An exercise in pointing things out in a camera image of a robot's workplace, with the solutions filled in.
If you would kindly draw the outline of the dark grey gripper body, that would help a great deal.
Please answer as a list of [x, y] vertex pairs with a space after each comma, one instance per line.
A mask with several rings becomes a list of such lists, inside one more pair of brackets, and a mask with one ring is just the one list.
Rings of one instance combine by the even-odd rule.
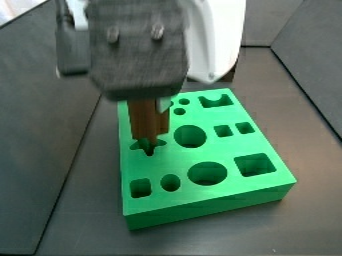
[[57, 3], [58, 71], [86, 74], [114, 100], [180, 93], [189, 71], [185, 18], [177, 0], [89, 0], [89, 28]]

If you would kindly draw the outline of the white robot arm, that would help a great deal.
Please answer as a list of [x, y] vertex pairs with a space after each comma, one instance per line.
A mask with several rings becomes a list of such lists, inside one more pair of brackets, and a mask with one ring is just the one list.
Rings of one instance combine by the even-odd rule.
[[111, 101], [170, 107], [185, 81], [236, 65], [246, 0], [55, 0], [57, 69], [86, 75]]

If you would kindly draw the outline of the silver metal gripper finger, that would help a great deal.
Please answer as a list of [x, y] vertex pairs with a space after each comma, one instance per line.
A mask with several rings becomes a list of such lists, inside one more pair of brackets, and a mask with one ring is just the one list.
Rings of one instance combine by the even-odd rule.
[[165, 113], [170, 107], [171, 107], [171, 98], [170, 97], [161, 97], [157, 99], [157, 111], [159, 113]]

